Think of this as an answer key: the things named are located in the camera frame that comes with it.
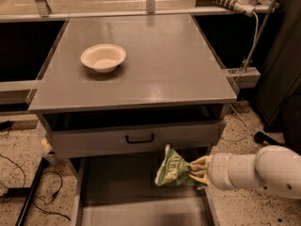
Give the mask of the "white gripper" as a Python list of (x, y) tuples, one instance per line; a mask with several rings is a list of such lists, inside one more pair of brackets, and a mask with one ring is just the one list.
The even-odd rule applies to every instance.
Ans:
[(189, 177), (204, 185), (211, 183), (221, 190), (235, 190), (236, 187), (230, 179), (230, 160), (232, 153), (217, 153), (210, 157), (204, 155), (190, 163), (192, 171), (207, 170), (201, 172), (190, 172)]

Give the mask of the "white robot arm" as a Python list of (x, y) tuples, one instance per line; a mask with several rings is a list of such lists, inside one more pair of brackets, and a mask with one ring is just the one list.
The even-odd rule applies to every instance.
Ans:
[(301, 199), (301, 156), (283, 146), (265, 146), (252, 154), (202, 156), (190, 169), (190, 178), (221, 190), (248, 189)]

